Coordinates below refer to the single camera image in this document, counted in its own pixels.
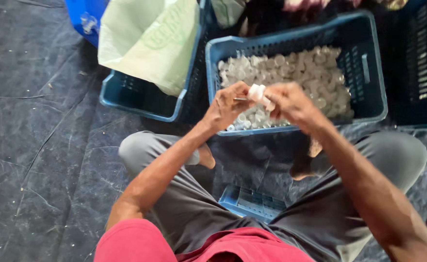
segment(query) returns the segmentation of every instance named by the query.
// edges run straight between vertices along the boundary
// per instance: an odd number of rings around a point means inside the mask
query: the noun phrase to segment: pile of plastic caps
[[[350,107],[351,94],[344,86],[345,79],[338,69],[336,59],[339,48],[315,47],[311,51],[277,54],[274,57],[238,55],[227,62],[218,63],[223,88],[237,81],[247,85],[271,85],[278,82],[297,82],[306,95],[328,118],[350,119],[354,111]],[[262,104],[239,115],[228,131],[285,126],[286,120],[272,120]]]

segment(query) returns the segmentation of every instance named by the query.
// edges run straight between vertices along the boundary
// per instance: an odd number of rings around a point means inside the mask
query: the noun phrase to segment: red shirt
[[[160,230],[145,219],[124,220],[114,225],[100,239],[94,262],[233,261],[233,254],[244,262],[313,262],[302,250],[258,228],[217,232],[201,248],[175,255]]]

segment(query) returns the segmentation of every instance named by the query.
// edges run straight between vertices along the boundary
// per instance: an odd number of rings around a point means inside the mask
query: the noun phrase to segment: hand
[[[228,88],[218,90],[201,121],[215,132],[225,130],[240,113],[255,104],[253,101],[234,100],[234,98],[245,98],[250,88],[243,81],[239,81]]]
[[[276,104],[270,117],[283,116],[297,124],[306,134],[313,133],[322,124],[331,124],[295,82],[268,86],[264,95]]]

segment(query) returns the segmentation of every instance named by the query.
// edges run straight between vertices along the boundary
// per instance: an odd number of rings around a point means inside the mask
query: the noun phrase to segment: plastic crate
[[[110,0],[66,0],[65,2],[74,29],[92,45],[98,47],[100,19]],[[85,32],[83,26],[85,27],[90,20],[97,24]]]
[[[218,202],[241,217],[254,217],[267,224],[286,209],[284,201],[234,185],[225,188]]]
[[[201,0],[199,8],[199,26],[186,83],[177,98],[161,92],[151,82],[112,70],[103,81],[100,103],[164,122],[199,121],[208,104],[207,98],[199,98],[201,86],[206,86],[205,44],[211,32],[220,30],[210,1]]]
[[[387,90],[393,120],[427,125],[427,0],[409,0],[396,13],[387,57]]]
[[[209,100],[221,89],[217,64],[235,57],[239,50],[246,56],[288,55],[329,45],[342,48],[337,62],[351,90],[352,120],[334,121],[336,125],[383,120],[388,111],[378,39],[373,15],[366,11],[338,15],[322,25],[311,25],[255,38],[223,37],[205,47]],[[251,135],[297,130],[295,125],[255,130],[220,131],[221,136]]]

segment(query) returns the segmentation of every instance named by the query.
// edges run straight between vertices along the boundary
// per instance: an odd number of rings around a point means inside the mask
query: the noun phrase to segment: gray pants
[[[138,132],[123,140],[119,155],[134,178],[177,140],[176,136]],[[425,146],[404,133],[370,134],[355,147],[404,193],[427,162]],[[186,164],[198,162],[196,151]],[[218,231],[257,227],[299,247],[315,261],[353,261],[372,234],[326,155],[321,152],[311,166],[323,174],[319,183],[268,225],[226,210],[183,166],[152,209],[155,223],[176,254],[201,247]]]

